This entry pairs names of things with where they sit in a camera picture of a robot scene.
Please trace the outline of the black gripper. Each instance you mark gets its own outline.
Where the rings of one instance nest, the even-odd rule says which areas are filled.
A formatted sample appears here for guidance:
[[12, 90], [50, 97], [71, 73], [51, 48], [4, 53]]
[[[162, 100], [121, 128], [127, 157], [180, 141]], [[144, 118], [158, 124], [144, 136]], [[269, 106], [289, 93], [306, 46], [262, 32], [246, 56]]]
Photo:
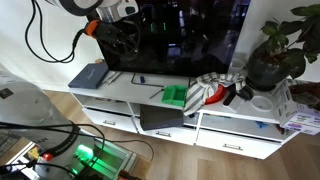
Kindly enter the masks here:
[[88, 22], [84, 32], [110, 53], [136, 54], [138, 52], [138, 33], [125, 33], [113, 24], [101, 20]]

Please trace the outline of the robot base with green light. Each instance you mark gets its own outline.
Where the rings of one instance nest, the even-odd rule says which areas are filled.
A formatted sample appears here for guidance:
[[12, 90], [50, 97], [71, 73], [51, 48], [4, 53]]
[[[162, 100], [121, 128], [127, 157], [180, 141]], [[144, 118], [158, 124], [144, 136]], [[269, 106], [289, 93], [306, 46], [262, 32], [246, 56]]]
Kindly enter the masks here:
[[41, 180], [118, 180], [136, 161], [135, 153], [83, 132], [39, 87], [7, 72], [0, 74], [0, 124], [38, 145]]

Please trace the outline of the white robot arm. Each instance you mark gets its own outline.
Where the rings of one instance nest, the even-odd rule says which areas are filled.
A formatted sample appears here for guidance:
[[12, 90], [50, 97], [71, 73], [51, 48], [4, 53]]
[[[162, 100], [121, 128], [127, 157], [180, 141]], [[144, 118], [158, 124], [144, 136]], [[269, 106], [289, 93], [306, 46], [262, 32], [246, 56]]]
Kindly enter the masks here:
[[132, 56], [138, 52], [140, 33], [137, 38], [126, 34], [115, 26], [125, 17], [139, 11], [135, 0], [46, 0], [74, 16], [88, 16], [96, 12], [98, 19], [90, 20], [82, 30], [94, 38], [107, 51], [123, 56]]

